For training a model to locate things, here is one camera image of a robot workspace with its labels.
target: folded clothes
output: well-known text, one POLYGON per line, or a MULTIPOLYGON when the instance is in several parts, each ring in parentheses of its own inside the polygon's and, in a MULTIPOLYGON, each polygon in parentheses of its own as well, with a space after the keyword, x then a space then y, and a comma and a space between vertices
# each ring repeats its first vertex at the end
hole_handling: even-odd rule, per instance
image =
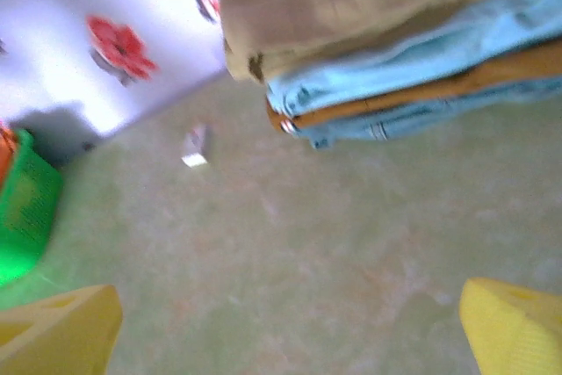
POLYGON ((290 118, 412 87, 562 34, 562 0, 484 0, 447 24, 384 51, 353 54, 269 82, 273 110, 290 118))
POLYGON ((308 138, 316 149, 329 148, 337 140, 386 141, 419 133, 436 123, 489 105, 529 103, 561 94, 562 76, 504 83, 466 96, 421 101, 305 129, 293 128, 292 134, 308 138))
MULTIPOLYGON (((230 0, 221 1, 228 7, 230 0)), ((410 0, 407 0, 403 5, 404 8, 400 8, 399 11, 397 9, 396 13, 389 14, 385 18, 381 14, 374 13, 376 8, 372 9, 363 4, 365 0, 361 0, 361 3, 357 0, 337 0, 338 9, 332 4, 332 0, 310 0, 309 7, 306 8, 297 7, 296 4, 291 3, 291 0, 285 0, 287 3, 280 7, 276 6, 275 2, 253 0, 253 2, 257 1, 261 3, 260 7, 271 8, 272 11, 262 14, 254 13, 248 17, 257 20, 268 31, 275 29, 275 25, 282 26, 272 32, 271 36, 274 38, 286 35, 283 30, 291 30, 294 25, 303 25, 306 28, 306 31, 300 29, 298 36, 305 36, 308 31, 316 36, 319 32, 316 31, 314 25, 318 25, 321 19, 327 20, 322 26, 333 31, 334 37, 329 42, 323 40, 311 44, 312 37, 307 43, 293 44, 285 48, 273 47, 264 43, 259 48, 246 48, 250 53, 244 53, 246 51, 244 50, 245 38, 253 40, 260 30, 252 29, 252 24, 245 22, 247 16, 239 11, 237 15, 229 16, 227 14, 223 16, 227 67, 235 79, 254 77, 263 82, 263 80, 269 80, 311 63, 334 59, 360 49, 383 48, 418 32, 441 25, 467 3, 476 0, 433 0, 427 4, 419 4, 417 9, 411 10, 406 8, 408 4, 411 4, 410 0), (364 31, 346 32, 344 27, 339 26, 341 23, 338 19, 354 18, 358 11, 367 12, 364 31), (326 17, 327 13, 335 12, 339 12, 337 19, 326 17), (288 19, 291 25, 287 25, 284 20, 278 20, 276 14, 288 19), (234 27, 236 20, 241 21, 238 29, 234 27)))
POLYGON ((366 99, 331 105, 292 119, 275 113, 267 104, 271 124, 279 131, 304 128, 334 119, 377 112, 414 101, 458 97, 499 83, 553 77, 562 74, 562 38, 494 57, 461 74, 366 99))

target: red flower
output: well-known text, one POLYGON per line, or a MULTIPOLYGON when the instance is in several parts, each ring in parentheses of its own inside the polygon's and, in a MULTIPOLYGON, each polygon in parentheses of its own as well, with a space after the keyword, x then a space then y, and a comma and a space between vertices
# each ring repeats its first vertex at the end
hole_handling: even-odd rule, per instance
POLYGON ((94 47, 111 65, 142 79, 150 79, 148 72, 158 69, 144 56, 144 44, 131 27, 100 17, 88 17, 87 21, 94 47))

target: green basket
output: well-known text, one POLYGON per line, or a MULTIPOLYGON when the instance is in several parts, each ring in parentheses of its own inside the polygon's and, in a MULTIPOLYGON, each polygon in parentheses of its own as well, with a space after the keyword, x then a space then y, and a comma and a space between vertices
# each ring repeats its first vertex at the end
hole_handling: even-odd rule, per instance
POLYGON ((33 152, 33 137, 24 130, 17 135, 19 148, 0 190, 0 285, 41 258, 62 189, 61 174, 33 152))

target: yellow plastic object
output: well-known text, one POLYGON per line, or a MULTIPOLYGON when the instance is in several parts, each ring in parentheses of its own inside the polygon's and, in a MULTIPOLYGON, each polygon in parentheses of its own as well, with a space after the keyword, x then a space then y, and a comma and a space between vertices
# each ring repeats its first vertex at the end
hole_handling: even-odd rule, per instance
POLYGON ((122 320, 119 296, 111 285, 1 312, 0 374, 104 374, 122 320))
POLYGON ((471 278, 460 319, 482 375, 562 375, 562 297, 471 278))

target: green floor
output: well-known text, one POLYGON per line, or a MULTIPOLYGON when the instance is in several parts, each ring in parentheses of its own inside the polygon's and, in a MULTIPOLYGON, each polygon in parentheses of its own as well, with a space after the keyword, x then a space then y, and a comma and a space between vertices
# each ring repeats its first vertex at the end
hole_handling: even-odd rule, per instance
POLYGON ((315 152, 226 76, 70 166, 8 307, 109 283, 109 375, 475 375, 469 277, 562 292, 562 100, 315 152), (182 141, 213 128, 210 164, 182 141))

